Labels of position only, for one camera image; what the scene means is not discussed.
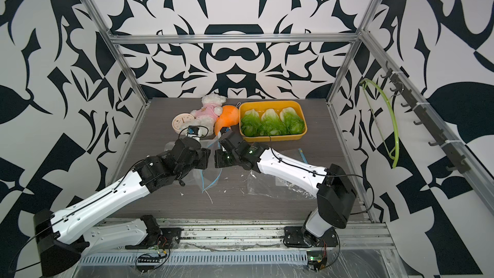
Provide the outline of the clear zipper bag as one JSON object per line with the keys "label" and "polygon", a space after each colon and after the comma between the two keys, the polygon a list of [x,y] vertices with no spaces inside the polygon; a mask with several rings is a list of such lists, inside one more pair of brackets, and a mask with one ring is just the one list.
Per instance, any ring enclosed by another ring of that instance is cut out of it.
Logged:
{"label": "clear zipper bag", "polygon": [[268,149],[258,166],[261,172],[251,171],[247,180],[250,195],[284,200],[315,199],[318,185],[325,179],[312,173],[321,174],[324,168],[308,164],[301,149],[282,153]]}
{"label": "clear zipper bag", "polygon": [[200,140],[202,148],[209,149],[210,155],[205,169],[193,169],[182,179],[185,185],[196,186],[202,193],[218,184],[223,175],[223,168],[216,167],[215,153],[220,148],[218,138]]}

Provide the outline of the chinese cabbage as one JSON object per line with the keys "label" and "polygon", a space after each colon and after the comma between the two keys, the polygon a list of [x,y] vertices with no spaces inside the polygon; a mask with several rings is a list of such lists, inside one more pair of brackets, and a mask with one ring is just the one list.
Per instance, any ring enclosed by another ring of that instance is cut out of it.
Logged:
{"label": "chinese cabbage", "polygon": [[293,108],[284,108],[279,116],[290,135],[299,135],[305,131],[305,121]]}
{"label": "chinese cabbage", "polygon": [[245,112],[241,119],[241,130],[244,136],[258,137],[264,135],[261,116],[258,111],[251,109]]}
{"label": "chinese cabbage", "polygon": [[263,136],[287,135],[287,129],[274,109],[267,109],[261,117],[264,128]]}

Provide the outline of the yellow plastic tray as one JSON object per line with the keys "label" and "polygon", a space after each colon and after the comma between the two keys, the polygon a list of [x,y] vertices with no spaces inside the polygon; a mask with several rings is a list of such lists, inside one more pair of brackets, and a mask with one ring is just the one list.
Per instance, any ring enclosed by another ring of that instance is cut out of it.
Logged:
{"label": "yellow plastic tray", "polygon": [[296,101],[245,102],[239,112],[241,136],[248,142],[299,140],[307,133],[301,105]]}

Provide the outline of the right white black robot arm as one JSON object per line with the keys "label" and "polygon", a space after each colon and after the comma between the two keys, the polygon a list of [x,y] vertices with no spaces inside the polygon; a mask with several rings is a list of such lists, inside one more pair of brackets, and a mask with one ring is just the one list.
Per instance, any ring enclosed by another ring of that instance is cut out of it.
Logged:
{"label": "right white black robot arm", "polygon": [[246,171],[275,176],[316,198],[316,209],[301,227],[284,229],[283,245],[289,248],[338,245],[336,230],[347,227],[357,198],[350,176],[340,166],[313,166],[284,156],[266,144],[249,144],[235,131],[221,135],[219,144],[221,148],[215,152],[216,168],[240,166]]}

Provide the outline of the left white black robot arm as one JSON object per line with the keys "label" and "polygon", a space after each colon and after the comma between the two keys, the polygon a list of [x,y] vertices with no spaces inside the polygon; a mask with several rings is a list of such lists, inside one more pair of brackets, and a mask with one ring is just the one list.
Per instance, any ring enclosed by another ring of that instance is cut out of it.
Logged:
{"label": "left white black robot arm", "polygon": [[190,171],[206,169],[210,154],[196,139],[179,138],[171,150],[137,161],[121,179],[89,198],[57,212],[37,213],[34,238],[42,275],[59,275],[96,252],[157,245],[162,230],[151,215],[113,226],[98,224],[126,205],[174,181],[182,182]]}

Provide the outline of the small pink round clock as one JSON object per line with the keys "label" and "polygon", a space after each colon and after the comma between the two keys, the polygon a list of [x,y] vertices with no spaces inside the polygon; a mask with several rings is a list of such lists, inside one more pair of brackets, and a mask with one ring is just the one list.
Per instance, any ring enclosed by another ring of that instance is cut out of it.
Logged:
{"label": "small pink round clock", "polygon": [[191,115],[190,113],[178,114],[172,120],[172,128],[177,134],[179,134],[180,131],[184,127],[186,127],[189,124],[189,122],[193,121],[194,119],[195,119],[194,116]]}

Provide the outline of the orange plush toy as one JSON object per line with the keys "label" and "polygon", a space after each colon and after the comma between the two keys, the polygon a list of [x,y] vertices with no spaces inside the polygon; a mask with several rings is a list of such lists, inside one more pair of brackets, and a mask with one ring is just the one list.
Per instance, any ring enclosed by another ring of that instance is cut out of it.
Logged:
{"label": "orange plush toy", "polygon": [[239,109],[237,107],[225,105],[222,108],[223,112],[217,119],[214,126],[216,136],[220,134],[222,128],[238,125],[240,119]]}

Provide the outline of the white teddy bear pink shirt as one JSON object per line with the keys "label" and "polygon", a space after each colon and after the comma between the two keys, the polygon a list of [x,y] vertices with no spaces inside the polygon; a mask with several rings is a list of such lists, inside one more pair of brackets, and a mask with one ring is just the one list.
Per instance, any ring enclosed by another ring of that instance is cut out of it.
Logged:
{"label": "white teddy bear pink shirt", "polygon": [[194,117],[193,125],[199,126],[201,136],[211,136],[214,133],[215,123],[223,113],[226,100],[222,95],[211,93],[201,98],[202,107],[190,112]]}

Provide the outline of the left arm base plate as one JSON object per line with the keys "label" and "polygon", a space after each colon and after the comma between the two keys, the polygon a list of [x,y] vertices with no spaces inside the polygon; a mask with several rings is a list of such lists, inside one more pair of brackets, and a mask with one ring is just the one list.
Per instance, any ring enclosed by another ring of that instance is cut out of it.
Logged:
{"label": "left arm base plate", "polygon": [[182,228],[161,228],[156,218],[152,215],[143,215],[140,217],[140,221],[145,225],[146,236],[135,245],[126,245],[125,248],[127,250],[147,249],[152,246],[167,250],[180,243]]}

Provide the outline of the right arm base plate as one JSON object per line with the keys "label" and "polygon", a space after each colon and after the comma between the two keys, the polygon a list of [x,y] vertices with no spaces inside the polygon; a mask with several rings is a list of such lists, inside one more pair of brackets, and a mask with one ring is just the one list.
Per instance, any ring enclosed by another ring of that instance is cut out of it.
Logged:
{"label": "right arm base plate", "polygon": [[338,234],[334,227],[323,227],[323,235],[316,236],[306,227],[284,227],[283,245],[288,248],[334,248],[339,245]]}

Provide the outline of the black wall hook rack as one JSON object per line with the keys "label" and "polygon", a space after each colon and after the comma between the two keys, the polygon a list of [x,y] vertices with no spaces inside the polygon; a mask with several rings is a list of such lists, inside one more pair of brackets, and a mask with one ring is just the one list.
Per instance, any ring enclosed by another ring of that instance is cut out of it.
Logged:
{"label": "black wall hook rack", "polygon": [[427,102],[418,89],[413,85],[406,74],[401,70],[393,69],[390,62],[385,62],[385,75],[395,85],[392,92],[403,97],[405,102],[403,108],[413,112],[418,120],[414,122],[417,126],[424,126],[432,136],[433,140],[428,143],[431,147],[439,147],[450,161],[447,171],[458,171],[465,174],[472,170],[471,163],[463,147],[463,141],[454,136],[453,132],[446,126],[446,122],[439,116],[432,105]]}

